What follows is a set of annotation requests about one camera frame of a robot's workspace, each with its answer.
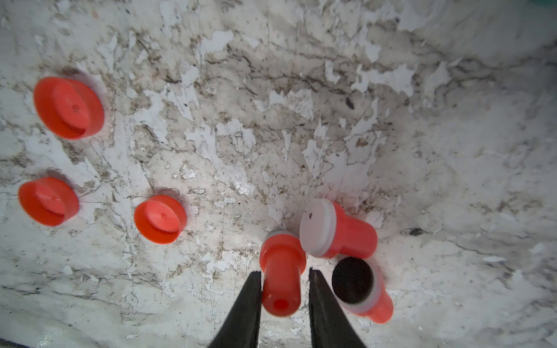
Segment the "red stamp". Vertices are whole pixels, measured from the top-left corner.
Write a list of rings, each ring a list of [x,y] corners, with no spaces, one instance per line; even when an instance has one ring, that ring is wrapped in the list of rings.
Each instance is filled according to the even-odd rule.
[[[378,235],[371,224],[347,215],[336,202],[318,198],[303,213],[300,243],[316,258],[347,255],[366,259],[376,252]]]
[[[332,289],[342,307],[351,313],[385,324],[394,304],[373,258],[342,258],[332,273]]]

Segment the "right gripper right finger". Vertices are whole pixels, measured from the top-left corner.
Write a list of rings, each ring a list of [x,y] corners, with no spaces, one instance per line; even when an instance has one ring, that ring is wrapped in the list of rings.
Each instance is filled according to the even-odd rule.
[[[313,348],[366,348],[349,323],[322,272],[309,271],[309,316]]]

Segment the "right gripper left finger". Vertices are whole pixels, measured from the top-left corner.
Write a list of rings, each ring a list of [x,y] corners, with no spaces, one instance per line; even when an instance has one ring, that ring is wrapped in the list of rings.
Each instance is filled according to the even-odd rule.
[[[262,273],[251,272],[209,347],[257,348],[262,297]]]

